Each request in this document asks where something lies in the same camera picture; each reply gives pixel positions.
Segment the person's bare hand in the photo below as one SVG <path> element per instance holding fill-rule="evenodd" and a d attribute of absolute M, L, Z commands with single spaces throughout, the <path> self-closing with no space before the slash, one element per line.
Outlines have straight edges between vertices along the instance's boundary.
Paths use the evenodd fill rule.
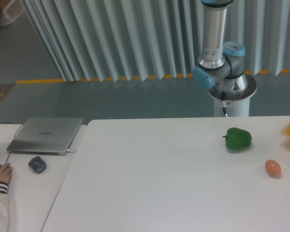
<path fill-rule="evenodd" d="M 13 174 L 13 168 L 10 163 L 0 165 L 0 183 L 9 184 Z"/>

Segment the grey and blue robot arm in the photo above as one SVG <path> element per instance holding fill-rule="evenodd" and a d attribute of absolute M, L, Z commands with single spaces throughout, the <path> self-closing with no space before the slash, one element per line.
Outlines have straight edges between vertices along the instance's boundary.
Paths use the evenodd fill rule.
<path fill-rule="evenodd" d="M 225 42 L 226 17 L 232 0 L 202 0 L 204 9 L 202 51 L 192 70 L 194 80 L 210 89 L 224 80 L 244 75 L 245 47 L 239 42 Z"/>

